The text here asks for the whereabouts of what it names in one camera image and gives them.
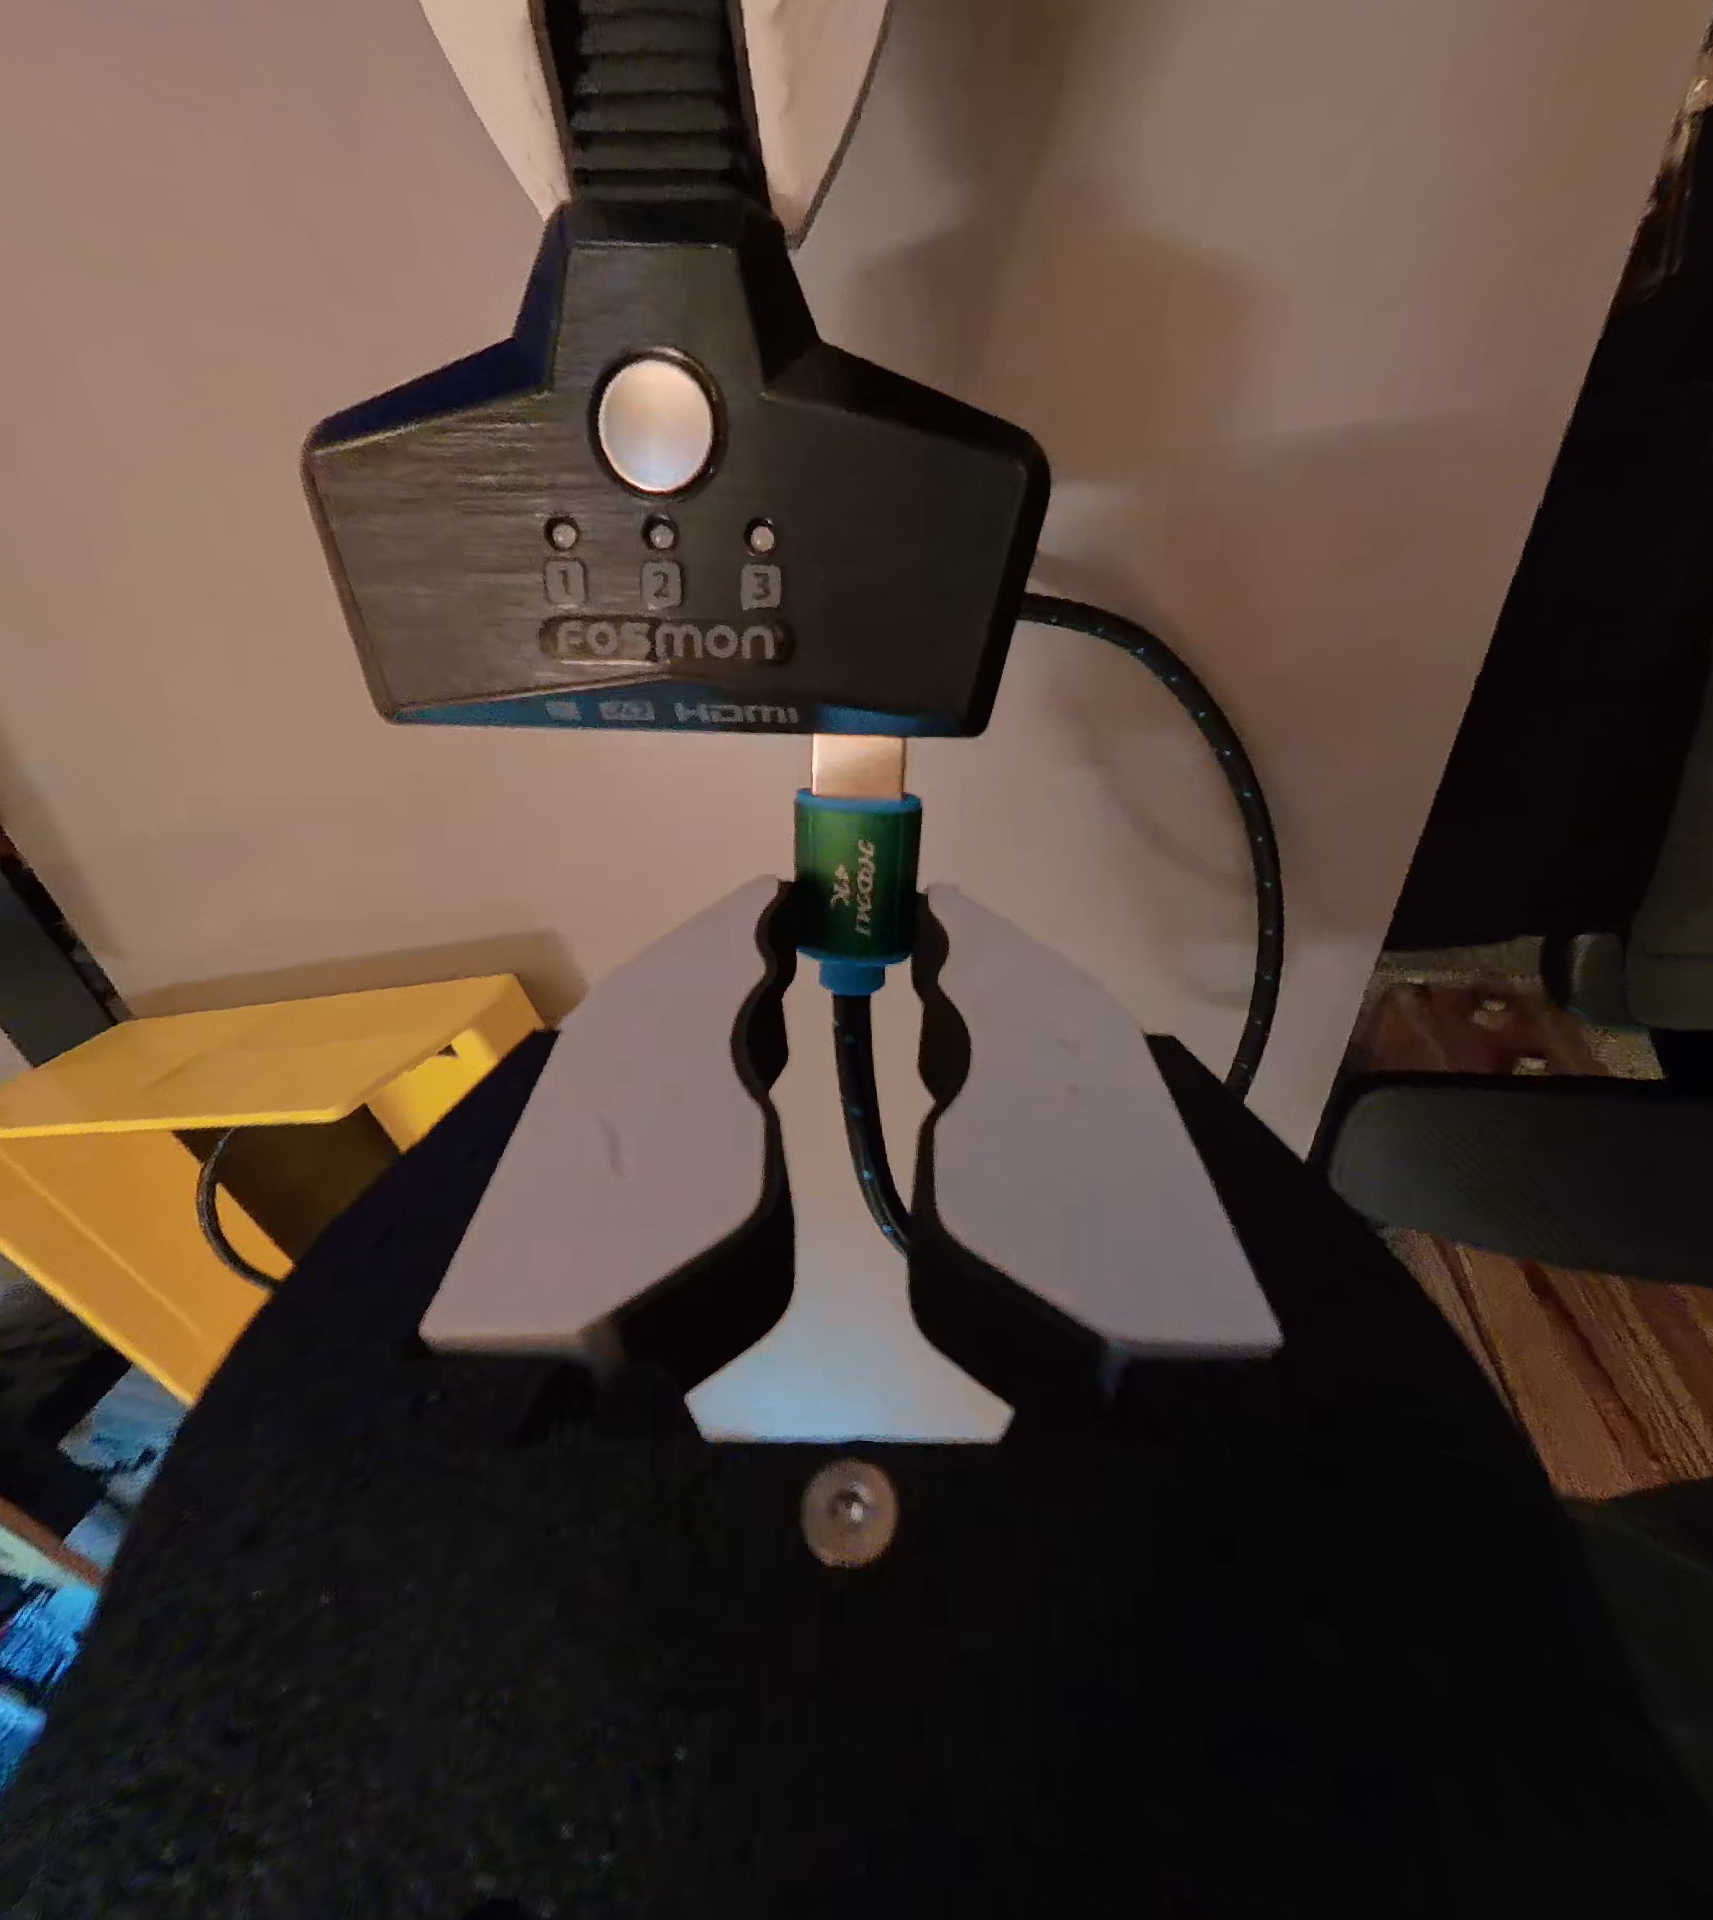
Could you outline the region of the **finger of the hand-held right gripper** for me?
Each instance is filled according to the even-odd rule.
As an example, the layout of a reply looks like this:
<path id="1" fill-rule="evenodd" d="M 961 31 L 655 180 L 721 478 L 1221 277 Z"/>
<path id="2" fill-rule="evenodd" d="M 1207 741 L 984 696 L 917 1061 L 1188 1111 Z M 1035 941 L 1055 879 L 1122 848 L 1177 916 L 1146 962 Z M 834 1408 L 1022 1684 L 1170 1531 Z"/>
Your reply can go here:
<path id="1" fill-rule="evenodd" d="M 420 2 L 437 48 L 509 174 L 548 221 L 572 197 L 567 108 L 543 2 Z"/>
<path id="2" fill-rule="evenodd" d="M 773 217 L 799 250 L 868 102 L 891 2 L 735 2 L 749 127 Z"/>

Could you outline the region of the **black office chair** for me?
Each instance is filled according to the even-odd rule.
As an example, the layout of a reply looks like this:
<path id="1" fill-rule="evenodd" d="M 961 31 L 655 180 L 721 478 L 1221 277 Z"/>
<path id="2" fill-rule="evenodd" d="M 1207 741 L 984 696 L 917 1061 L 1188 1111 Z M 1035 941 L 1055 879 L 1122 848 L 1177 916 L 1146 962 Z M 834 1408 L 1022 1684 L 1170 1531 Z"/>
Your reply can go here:
<path id="1" fill-rule="evenodd" d="M 1358 1074 L 1331 1185 L 1394 1230 L 1713 1288 L 1713 24 L 1388 956 L 1517 941 L 1659 1078 Z"/>

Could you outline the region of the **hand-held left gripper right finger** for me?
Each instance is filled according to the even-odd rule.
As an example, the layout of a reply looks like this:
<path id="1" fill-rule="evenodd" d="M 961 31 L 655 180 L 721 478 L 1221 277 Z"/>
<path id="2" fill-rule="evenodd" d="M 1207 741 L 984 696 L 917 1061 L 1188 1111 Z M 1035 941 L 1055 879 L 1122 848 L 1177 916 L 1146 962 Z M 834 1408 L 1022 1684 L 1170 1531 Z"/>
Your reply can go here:
<path id="1" fill-rule="evenodd" d="M 1283 1330 L 1149 1036 L 959 886 L 915 948 L 915 1320 L 992 1394 L 1159 1394 Z"/>

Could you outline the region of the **black video switch box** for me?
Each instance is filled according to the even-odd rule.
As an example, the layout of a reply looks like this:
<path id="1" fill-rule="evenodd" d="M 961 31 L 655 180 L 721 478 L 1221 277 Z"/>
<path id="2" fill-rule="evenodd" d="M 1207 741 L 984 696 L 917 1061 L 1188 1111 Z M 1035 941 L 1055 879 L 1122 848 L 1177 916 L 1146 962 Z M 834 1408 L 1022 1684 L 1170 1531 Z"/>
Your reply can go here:
<path id="1" fill-rule="evenodd" d="M 820 339 L 741 5 L 543 5 L 568 189 L 509 339 L 303 486 L 396 726 L 973 738 L 1051 497 L 1013 422 Z"/>

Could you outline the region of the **yellow plastic stand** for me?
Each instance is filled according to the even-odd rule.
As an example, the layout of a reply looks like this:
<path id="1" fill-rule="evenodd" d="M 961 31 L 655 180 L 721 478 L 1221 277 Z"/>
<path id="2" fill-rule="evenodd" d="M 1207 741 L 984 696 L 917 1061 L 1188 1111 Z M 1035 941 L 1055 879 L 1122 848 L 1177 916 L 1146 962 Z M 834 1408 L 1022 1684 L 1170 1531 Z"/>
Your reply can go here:
<path id="1" fill-rule="evenodd" d="M 322 1228 L 540 1029 L 509 975 L 126 1020 L 0 1084 L 0 1255 L 194 1404 Z"/>

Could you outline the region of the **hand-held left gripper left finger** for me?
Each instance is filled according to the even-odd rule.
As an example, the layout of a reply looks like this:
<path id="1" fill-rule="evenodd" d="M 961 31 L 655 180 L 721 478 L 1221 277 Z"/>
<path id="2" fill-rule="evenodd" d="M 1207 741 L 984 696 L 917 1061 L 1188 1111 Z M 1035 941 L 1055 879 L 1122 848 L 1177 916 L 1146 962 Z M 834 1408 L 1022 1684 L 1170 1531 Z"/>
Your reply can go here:
<path id="1" fill-rule="evenodd" d="M 437 1352 L 628 1367 L 690 1390 L 794 1292 L 773 1107 L 797 964 L 790 889 L 754 876 L 563 1020 L 431 1307 Z"/>

